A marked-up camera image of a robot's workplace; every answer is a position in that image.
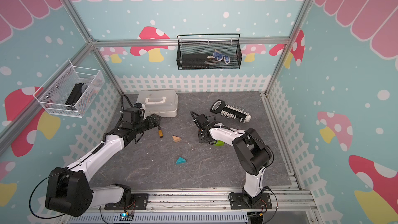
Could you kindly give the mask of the green cube block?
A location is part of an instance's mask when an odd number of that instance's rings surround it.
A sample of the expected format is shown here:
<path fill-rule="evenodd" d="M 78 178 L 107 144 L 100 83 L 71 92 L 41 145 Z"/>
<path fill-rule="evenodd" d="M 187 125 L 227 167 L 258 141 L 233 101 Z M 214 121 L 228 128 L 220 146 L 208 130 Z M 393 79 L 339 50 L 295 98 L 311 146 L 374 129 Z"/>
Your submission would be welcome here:
<path fill-rule="evenodd" d="M 225 145 L 225 143 L 222 142 L 222 141 L 217 141 L 217 142 L 215 143 L 215 146 L 224 146 L 224 145 Z"/>

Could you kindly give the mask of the natural wooden triangle block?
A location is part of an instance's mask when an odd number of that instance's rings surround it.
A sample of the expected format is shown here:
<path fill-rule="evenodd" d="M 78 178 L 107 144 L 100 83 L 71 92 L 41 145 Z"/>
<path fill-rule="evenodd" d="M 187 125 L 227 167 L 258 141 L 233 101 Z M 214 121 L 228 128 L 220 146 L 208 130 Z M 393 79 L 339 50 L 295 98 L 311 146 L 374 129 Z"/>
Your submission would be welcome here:
<path fill-rule="evenodd" d="M 181 138 L 180 137 L 178 137 L 178 136 L 172 136 L 172 138 L 173 138 L 173 141 L 175 142 L 175 143 L 177 143 L 177 142 L 180 142 L 181 141 Z"/>

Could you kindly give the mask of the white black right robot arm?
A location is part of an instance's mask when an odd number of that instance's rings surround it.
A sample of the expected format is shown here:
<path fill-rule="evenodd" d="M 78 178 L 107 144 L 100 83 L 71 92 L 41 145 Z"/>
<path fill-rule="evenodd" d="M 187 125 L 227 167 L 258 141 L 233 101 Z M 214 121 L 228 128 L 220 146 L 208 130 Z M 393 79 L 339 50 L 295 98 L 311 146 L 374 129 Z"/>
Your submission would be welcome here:
<path fill-rule="evenodd" d="M 263 142 L 257 131 L 249 128 L 237 130 L 222 124 L 198 128 L 201 143 L 224 142 L 234 148 L 241 167 L 245 170 L 242 201 L 248 208 L 255 208 L 263 197 L 264 172 L 274 161 L 273 151 Z"/>

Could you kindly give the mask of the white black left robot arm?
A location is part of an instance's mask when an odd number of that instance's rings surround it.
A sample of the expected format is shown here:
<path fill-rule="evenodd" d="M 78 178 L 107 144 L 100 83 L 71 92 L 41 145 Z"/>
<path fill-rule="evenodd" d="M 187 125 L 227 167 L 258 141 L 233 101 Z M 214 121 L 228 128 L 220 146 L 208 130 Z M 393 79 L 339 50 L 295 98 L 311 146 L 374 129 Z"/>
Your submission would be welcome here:
<path fill-rule="evenodd" d="M 160 127 L 161 117 L 152 114 L 138 121 L 122 119 L 103 140 L 83 157 L 65 168 L 57 167 L 48 178 L 45 207 L 69 216 L 78 217 L 93 207 L 119 205 L 126 209 L 133 205 L 131 189 L 122 184 L 91 188 L 95 173 L 129 143 L 138 141 L 145 131 Z"/>

